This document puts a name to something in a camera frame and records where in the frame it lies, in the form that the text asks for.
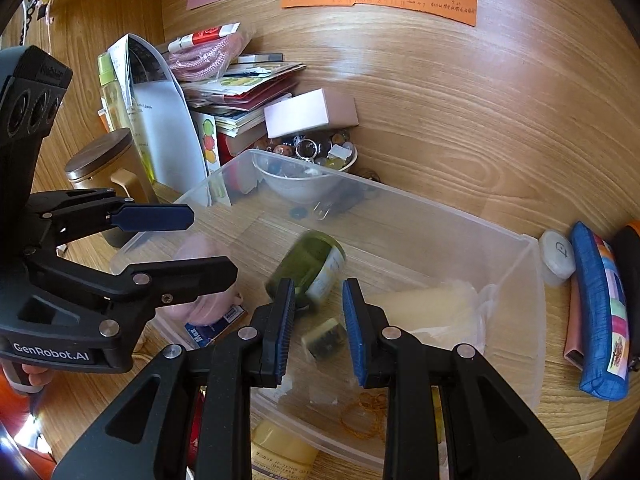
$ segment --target white paper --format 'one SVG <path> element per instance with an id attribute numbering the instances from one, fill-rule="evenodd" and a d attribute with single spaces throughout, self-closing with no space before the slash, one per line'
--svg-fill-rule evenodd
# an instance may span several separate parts
<path id="1" fill-rule="evenodd" d="M 207 177 L 200 141 L 172 81 L 133 85 L 156 180 L 186 193 Z"/>
<path id="2" fill-rule="evenodd" d="M 158 65 L 149 64 L 159 66 L 160 70 L 153 74 L 156 78 L 164 77 L 164 80 L 134 84 L 129 47 L 131 40 L 142 46 L 143 49 L 140 49 L 132 44 L 140 56 L 147 52 L 153 56 Z M 108 53 L 127 110 L 134 105 L 134 99 L 142 109 L 146 143 L 156 180 L 177 192 L 186 193 L 207 177 L 207 169 L 182 88 L 158 50 L 135 34 L 124 35 L 108 49 Z"/>

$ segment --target product package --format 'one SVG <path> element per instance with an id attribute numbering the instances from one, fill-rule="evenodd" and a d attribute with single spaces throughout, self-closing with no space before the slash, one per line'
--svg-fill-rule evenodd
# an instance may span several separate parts
<path id="1" fill-rule="evenodd" d="M 253 431 L 253 480 L 306 480 L 316 456 L 316 448 L 268 420 L 262 421 Z"/>
<path id="2" fill-rule="evenodd" d="M 264 109 L 269 138 L 358 125 L 353 97 L 320 88 Z"/>
<path id="3" fill-rule="evenodd" d="M 327 319 L 300 338 L 305 351 L 316 361 L 331 357 L 345 346 L 346 341 L 347 331 L 335 317 Z"/>
<path id="4" fill-rule="evenodd" d="M 229 257 L 229 249 L 224 244 L 203 233 L 189 236 L 174 255 L 174 260 Z M 242 304 L 242 294 L 237 282 L 223 292 L 199 296 L 191 303 L 180 303 L 162 307 L 165 315 L 193 326 L 210 326 L 223 319 L 234 305 Z"/>
<path id="5" fill-rule="evenodd" d="M 452 280 L 431 288 L 374 294 L 366 300 L 385 311 L 389 324 L 423 344 L 451 350 L 464 342 L 484 352 L 487 306 L 469 282 Z"/>

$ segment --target green glass jar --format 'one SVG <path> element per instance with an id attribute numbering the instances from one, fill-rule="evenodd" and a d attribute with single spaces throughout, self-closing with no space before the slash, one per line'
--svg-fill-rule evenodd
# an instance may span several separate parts
<path id="1" fill-rule="evenodd" d="M 338 278 L 346 255 L 340 244 L 320 231 L 304 233 L 264 287 L 273 300 L 282 278 L 291 278 L 296 287 L 296 308 L 321 306 Z"/>

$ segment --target ring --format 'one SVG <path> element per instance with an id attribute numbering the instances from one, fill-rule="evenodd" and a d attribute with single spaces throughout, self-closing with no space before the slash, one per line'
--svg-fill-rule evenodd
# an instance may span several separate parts
<path id="1" fill-rule="evenodd" d="M 312 162 L 318 156 L 318 151 L 318 143 L 312 139 L 302 139 L 296 146 L 296 155 L 307 162 Z"/>

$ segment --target blue pencil case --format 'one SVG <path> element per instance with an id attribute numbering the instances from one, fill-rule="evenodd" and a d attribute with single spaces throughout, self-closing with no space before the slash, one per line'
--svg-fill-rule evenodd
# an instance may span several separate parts
<path id="1" fill-rule="evenodd" d="M 582 222 L 571 232 L 582 303 L 584 368 L 580 389 L 603 400 L 626 397 L 629 330 L 613 252 Z"/>

